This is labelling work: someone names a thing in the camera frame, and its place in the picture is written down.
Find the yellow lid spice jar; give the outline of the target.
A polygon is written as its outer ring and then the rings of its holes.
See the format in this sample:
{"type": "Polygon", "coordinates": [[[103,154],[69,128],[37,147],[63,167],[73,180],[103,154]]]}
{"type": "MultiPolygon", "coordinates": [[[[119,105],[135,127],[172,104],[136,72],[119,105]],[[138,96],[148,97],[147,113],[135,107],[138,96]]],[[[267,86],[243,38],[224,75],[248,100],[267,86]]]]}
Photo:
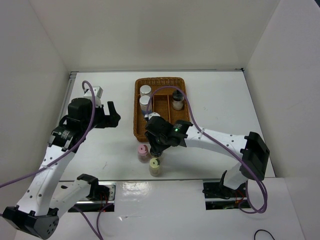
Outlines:
{"type": "Polygon", "coordinates": [[[149,161],[149,173],[154,176],[160,176],[162,171],[161,161],[158,158],[152,158],[149,161]]]}

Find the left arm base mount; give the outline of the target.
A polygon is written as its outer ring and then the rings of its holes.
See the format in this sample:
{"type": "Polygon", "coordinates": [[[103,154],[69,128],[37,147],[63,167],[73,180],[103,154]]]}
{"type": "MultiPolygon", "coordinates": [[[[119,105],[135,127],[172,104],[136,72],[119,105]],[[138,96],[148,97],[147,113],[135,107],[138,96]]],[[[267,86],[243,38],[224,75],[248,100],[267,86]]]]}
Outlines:
{"type": "Polygon", "coordinates": [[[84,197],[80,199],[75,207],[79,208],[84,213],[98,213],[103,209],[103,212],[114,212],[116,198],[116,182],[115,181],[100,181],[102,192],[98,193],[94,198],[84,197]]]}

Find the black lid pepper jar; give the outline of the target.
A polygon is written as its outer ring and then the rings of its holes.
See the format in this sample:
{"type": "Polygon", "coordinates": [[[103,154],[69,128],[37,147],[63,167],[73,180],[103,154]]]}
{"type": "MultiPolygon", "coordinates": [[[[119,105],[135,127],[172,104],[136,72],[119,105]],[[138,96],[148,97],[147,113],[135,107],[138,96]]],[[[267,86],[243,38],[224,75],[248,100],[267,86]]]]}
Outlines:
{"type": "Polygon", "coordinates": [[[177,110],[180,111],[183,106],[184,106],[184,96],[183,94],[179,91],[179,90],[175,90],[172,93],[172,107],[177,110]]]}

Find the black lid spice jar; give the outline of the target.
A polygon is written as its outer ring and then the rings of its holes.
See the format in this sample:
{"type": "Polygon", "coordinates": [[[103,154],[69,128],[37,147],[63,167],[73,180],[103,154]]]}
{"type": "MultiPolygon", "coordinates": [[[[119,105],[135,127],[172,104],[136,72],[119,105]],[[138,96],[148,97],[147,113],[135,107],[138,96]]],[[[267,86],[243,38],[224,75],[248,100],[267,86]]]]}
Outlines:
{"type": "Polygon", "coordinates": [[[154,149],[150,149],[150,155],[153,157],[153,158],[156,158],[156,159],[159,159],[161,161],[162,159],[162,155],[163,155],[163,152],[162,151],[156,151],[154,149]]]}

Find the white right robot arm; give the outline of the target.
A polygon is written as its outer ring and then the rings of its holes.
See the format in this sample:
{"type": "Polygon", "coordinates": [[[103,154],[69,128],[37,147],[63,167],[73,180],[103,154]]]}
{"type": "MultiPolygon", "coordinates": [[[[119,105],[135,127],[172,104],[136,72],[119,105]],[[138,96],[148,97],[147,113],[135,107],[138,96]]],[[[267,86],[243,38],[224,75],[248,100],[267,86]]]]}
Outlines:
{"type": "Polygon", "coordinates": [[[234,157],[238,163],[221,177],[220,193],[231,196],[247,180],[265,179],[270,150],[256,132],[234,135],[197,127],[195,124],[177,120],[171,124],[158,115],[149,115],[145,136],[151,154],[161,156],[170,147],[199,148],[234,157]]]}

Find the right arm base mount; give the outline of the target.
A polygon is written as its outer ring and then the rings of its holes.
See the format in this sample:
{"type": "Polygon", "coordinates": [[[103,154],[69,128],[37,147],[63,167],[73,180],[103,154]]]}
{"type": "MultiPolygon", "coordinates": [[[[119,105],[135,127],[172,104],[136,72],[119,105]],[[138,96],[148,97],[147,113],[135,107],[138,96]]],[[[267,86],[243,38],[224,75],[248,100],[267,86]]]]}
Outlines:
{"type": "Polygon", "coordinates": [[[250,209],[244,183],[237,190],[233,190],[218,181],[204,181],[202,193],[206,210],[238,209],[239,204],[242,209],[250,209]]]}

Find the pink lid spice jar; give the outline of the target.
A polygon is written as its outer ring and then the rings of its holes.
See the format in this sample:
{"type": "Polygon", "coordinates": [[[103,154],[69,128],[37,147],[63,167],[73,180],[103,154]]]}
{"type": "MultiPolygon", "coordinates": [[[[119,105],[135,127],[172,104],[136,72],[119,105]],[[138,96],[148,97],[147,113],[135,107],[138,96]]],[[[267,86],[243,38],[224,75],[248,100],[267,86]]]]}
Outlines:
{"type": "Polygon", "coordinates": [[[151,159],[151,155],[149,153],[148,146],[145,144],[140,144],[137,148],[137,156],[138,156],[138,160],[141,163],[149,162],[151,159]]]}

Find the blue label silver cap bottle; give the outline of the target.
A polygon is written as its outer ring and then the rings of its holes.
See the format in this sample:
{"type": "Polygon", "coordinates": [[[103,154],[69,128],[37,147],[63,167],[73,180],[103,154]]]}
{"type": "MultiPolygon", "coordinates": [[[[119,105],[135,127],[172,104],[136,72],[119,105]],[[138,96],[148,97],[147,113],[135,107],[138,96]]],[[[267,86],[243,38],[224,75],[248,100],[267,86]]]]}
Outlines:
{"type": "Polygon", "coordinates": [[[152,88],[149,85],[142,85],[139,89],[140,96],[148,96],[152,95],[152,88]]]}

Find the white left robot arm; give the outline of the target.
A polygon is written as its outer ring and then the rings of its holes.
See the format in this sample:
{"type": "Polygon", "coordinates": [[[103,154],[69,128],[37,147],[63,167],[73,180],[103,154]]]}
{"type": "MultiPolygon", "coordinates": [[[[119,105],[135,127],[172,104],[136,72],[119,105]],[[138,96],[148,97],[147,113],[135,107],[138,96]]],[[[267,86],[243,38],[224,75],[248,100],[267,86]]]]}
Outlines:
{"type": "Polygon", "coordinates": [[[114,103],[107,103],[109,114],[97,101],[93,108],[88,98],[74,98],[68,105],[68,114],[52,131],[40,172],[35,175],[26,193],[14,206],[5,208],[2,217],[14,228],[42,240],[55,232],[60,218],[78,201],[87,198],[106,203],[110,188],[100,185],[97,177],[79,175],[71,186],[54,194],[58,183],[75,157],[86,130],[115,128],[121,119],[114,103]]]}

